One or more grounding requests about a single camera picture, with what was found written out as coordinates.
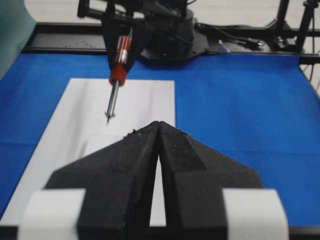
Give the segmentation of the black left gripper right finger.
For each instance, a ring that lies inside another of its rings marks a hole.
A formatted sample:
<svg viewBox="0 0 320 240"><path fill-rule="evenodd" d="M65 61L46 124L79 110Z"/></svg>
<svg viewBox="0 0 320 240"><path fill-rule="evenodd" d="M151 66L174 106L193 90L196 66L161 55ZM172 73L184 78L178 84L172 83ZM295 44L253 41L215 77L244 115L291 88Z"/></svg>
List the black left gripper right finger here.
<svg viewBox="0 0 320 240"><path fill-rule="evenodd" d="M166 122L158 137L170 239L226 240L223 189L262 189L259 175Z"/></svg>

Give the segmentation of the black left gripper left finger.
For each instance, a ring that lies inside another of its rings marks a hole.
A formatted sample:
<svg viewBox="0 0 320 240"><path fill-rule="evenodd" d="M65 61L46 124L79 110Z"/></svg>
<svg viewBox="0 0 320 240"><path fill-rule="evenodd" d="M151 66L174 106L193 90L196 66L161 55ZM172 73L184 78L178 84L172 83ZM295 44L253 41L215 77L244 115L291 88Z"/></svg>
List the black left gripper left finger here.
<svg viewBox="0 0 320 240"><path fill-rule="evenodd" d="M159 122L55 170L46 189L85 189L81 240L141 240L149 227Z"/></svg>

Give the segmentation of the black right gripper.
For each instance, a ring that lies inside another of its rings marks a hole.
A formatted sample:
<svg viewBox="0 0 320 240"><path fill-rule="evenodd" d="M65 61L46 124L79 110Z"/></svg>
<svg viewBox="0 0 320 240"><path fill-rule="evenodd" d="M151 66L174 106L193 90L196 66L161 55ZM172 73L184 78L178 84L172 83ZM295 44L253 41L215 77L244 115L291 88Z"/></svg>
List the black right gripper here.
<svg viewBox="0 0 320 240"><path fill-rule="evenodd" d="M105 10L90 7L89 0L78 2L77 16L101 22L102 36L107 52L109 69L116 64L121 25L135 25L128 51L125 70L128 73L145 48L146 28L151 25L177 25L180 9L172 0L106 0Z"/></svg>

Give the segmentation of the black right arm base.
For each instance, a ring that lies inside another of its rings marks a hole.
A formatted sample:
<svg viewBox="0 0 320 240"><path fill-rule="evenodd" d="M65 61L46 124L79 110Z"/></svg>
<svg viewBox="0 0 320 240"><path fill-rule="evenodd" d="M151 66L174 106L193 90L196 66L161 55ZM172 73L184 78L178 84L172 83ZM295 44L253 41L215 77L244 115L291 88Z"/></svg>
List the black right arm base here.
<svg viewBox="0 0 320 240"><path fill-rule="evenodd" d="M186 10L186 15L174 31L152 34L148 46L139 59L146 65L181 65L209 52L206 35L195 29L197 19L194 12Z"/></svg>

